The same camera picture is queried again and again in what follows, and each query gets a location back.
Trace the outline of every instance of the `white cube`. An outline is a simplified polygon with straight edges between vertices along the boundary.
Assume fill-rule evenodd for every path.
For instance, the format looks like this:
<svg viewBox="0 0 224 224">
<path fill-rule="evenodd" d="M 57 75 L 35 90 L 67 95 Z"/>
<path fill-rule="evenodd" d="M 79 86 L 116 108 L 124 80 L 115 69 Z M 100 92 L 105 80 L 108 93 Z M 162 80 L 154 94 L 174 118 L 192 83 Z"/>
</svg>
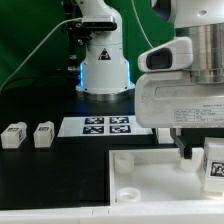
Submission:
<svg viewBox="0 0 224 224">
<path fill-rule="evenodd" d="M 204 190 L 224 192 L 224 139 L 206 138 L 204 146 Z"/>
<path fill-rule="evenodd" d="M 54 124 L 50 121 L 38 125 L 34 132 L 35 148 L 49 148 L 54 139 Z"/>
<path fill-rule="evenodd" d="M 3 149 L 17 149 L 26 138 L 27 125 L 23 122 L 18 124 L 10 124 L 8 128 L 1 134 Z"/>
</svg>

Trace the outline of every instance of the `label sticker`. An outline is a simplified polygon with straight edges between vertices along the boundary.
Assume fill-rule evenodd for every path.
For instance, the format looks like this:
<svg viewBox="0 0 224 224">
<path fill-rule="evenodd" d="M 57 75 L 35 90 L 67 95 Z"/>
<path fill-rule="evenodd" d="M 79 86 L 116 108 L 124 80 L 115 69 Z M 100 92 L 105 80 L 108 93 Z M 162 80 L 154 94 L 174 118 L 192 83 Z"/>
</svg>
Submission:
<svg viewBox="0 0 224 224">
<path fill-rule="evenodd" d="M 110 55 L 108 54 L 106 48 L 103 49 L 103 52 L 101 53 L 99 59 L 100 61 L 108 61 L 111 60 Z"/>
<path fill-rule="evenodd" d="M 8 129 L 8 132 L 16 132 L 18 130 L 19 130 L 19 128 L 9 128 Z"/>
<path fill-rule="evenodd" d="M 128 124 L 128 117 L 110 117 L 110 124 Z"/>
<path fill-rule="evenodd" d="M 22 130 L 19 131 L 19 141 L 23 140 L 23 132 Z"/>
<path fill-rule="evenodd" d="M 88 124 L 104 124 L 103 117 L 90 117 L 85 119 L 85 125 Z"/>
<path fill-rule="evenodd" d="M 224 122 L 224 109 L 174 110 L 174 121 L 178 123 Z"/>
<path fill-rule="evenodd" d="M 211 177 L 224 177 L 224 163 L 212 162 Z"/>
<path fill-rule="evenodd" d="M 48 131 L 49 130 L 49 127 L 40 127 L 39 128 L 39 131 Z"/>
<path fill-rule="evenodd" d="M 83 135 L 104 134 L 104 126 L 87 126 L 83 128 Z"/>
<path fill-rule="evenodd" d="M 131 133 L 130 125 L 121 125 L 121 126 L 110 126 L 111 134 L 127 134 Z"/>
</svg>

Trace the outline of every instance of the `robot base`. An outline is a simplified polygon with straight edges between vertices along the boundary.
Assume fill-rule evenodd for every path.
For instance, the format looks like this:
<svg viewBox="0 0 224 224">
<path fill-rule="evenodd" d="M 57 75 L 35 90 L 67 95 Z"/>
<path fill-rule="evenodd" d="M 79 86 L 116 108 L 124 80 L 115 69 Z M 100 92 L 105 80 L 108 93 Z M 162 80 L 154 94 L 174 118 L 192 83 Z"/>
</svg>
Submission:
<svg viewBox="0 0 224 224">
<path fill-rule="evenodd" d="M 118 100 L 123 100 L 129 97 L 134 97 L 135 85 L 133 84 L 126 91 L 119 92 L 119 93 L 108 93 L 108 94 L 90 93 L 87 91 L 83 91 L 83 89 L 77 87 L 76 93 L 78 97 L 85 98 L 88 100 L 101 101 L 101 102 L 118 101 Z"/>
</svg>

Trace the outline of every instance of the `cable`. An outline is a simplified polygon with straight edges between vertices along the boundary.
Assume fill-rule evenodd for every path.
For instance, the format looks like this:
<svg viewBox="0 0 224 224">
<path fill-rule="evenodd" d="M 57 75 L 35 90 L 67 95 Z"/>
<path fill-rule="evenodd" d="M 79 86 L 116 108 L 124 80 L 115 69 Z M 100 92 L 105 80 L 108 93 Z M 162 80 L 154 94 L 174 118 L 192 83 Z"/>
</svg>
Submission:
<svg viewBox="0 0 224 224">
<path fill-rule="evenodd" d="M 136 6 L 135 6 L 135 2 L 134 2 L 134 0 L 131 0 L 131 2 L 132 2 L 132 7 L 133 7 L 133 10 L 134 10 L 134 13 L 135 13 L 136 20 L 137 20 L 138 25 L 139 25 L 139 27 L 140 27 L 140 30 L 142 31 L 142 34 L 143 34 L 145 40 L 147 41 L 147 43 L 149 44 L 149 46 L 150 46 L 151 48 L 154 48 L 153 45 L 151 44 L 151 42 L 149 41 L 148 37 L 146 36 L 145 31 L 144 31 L 144 29 L 143 29 L 143 27 L 142 27 L 141 21 L 140 21 L 140 19 L 139 19 L 139 16 L 138 16 L 138 13 L 137 13 L 137 10 L 136 10 Z"/>
<path fill-rule="evenodd" d="M 22 64 L 4 81 L 4 83 L 1 85 L 0 88 L 0 95 L 2 93 L 2 90 L 4 86 L 8 83 L 10 79 L 12 79 L 21 69 L 22 67 L 29 61 L 29 59 L 39 50 L 39 48 L 51 37 L 51 35 L 63 24 L 65 23 L 70 23 L 70 22 L 75 22 L 75 21 L 80 21 L 80 18 L 77 19 L 70 19 L 70 20 L 65 20 L 61 23 L 59 23 L 41 42 L 40 44 L 31 52 L 31 54 L 22 62 Z"/>
<path fill-rule="evenodd" d="M 7 82 L 5 85 L 4 85 L 4 88 L 2 89 L 2 92 L 4 91 L 4 89 L 11 85 L 12 83 L 14 82 L 18 82 L 18 81 L 22 81 L 22 80 L 28 80 L 28 79 L 38 79 L 38 81 L 40 81 L 41 79 L 67 79 L 67 78 L 73 78 L 73 76 L 69 75 L 69 76 L 50 76 L 50 77 L 33 77 L 33 76 L 30 76 L 30 77 L 20 77 L 20 78 L 16 78 L 16 79 L 13 79 L 9 82 Z"/>
</svg>

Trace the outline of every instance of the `small white block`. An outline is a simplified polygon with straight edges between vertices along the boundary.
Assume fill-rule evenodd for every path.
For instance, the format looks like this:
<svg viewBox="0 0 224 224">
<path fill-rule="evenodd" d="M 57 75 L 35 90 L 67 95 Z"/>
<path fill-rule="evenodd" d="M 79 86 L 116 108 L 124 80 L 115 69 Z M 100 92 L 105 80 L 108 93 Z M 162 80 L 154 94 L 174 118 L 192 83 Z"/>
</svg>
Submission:
<svg viewBox="0 0 224 224">
<path fill-rule="evenodd" d="M 202 167 L 203 155 L 202 148 L 193 148 L 192 159 L 181 159 L 181 168 L 187 172 L 198 172 Z"/>
<path fill-rule="evenodd" d="M 206 138 L 204 156 L 204 190 L 224 192 L 224 139 Z"/>
<path fill-rule="evenodd" d="M 170 136 L 170 129 L 169 128 L 157 128 L 156 135 L 158 142 L 160 144 L 173 144 L 174 141 Z"/>
<path fill-rule="evenodd" d="M 50 121 L 40 123 L 33 134 L 35 148 L 49 148 L 54 139 L 54 124 Z"/>
<path fill-rule="evenodd" d="M 3 149 L 17 149 L 26 138 L 27 125 L 23 122 L 18 124 L 10 124 L 8 128 L 1 134 Z"/>
</svg>

